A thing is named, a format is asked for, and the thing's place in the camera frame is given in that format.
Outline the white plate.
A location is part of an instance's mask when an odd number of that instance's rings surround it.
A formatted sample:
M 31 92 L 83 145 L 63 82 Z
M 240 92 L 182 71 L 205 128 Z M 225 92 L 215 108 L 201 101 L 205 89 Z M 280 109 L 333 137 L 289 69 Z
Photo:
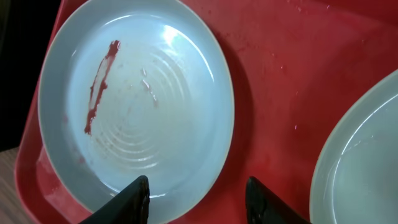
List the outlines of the white plate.
M 312 223 L 397 223 L 397 72 L 340 119 L 317 160 Z

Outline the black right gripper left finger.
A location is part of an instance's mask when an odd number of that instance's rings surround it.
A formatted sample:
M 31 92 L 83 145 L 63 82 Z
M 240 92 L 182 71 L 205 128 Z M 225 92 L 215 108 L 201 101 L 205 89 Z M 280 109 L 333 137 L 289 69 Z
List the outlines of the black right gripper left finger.
M 147 224 L 149 203 L 149 180 L 141 175 L 80 224 Z

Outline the pale blue plate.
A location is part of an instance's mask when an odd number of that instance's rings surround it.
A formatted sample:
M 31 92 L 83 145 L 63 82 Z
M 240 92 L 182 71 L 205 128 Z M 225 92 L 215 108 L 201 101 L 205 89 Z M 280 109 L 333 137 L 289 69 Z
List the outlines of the pale blue plate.
M 234 96 L 219 43 L 184 3 L 92 0 L 50 45 L 38 112 L 47 155 L 80 205 L 95 212 L 145 175 L 148 221 L 167 223 L 218 178 Z

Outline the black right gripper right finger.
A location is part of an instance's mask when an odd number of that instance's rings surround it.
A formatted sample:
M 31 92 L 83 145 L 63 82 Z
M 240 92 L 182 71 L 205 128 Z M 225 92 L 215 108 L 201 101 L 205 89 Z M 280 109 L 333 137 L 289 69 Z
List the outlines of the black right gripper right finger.
M 254 176 L 246 182 L 245 206 L 248 224 L 311 224 Z

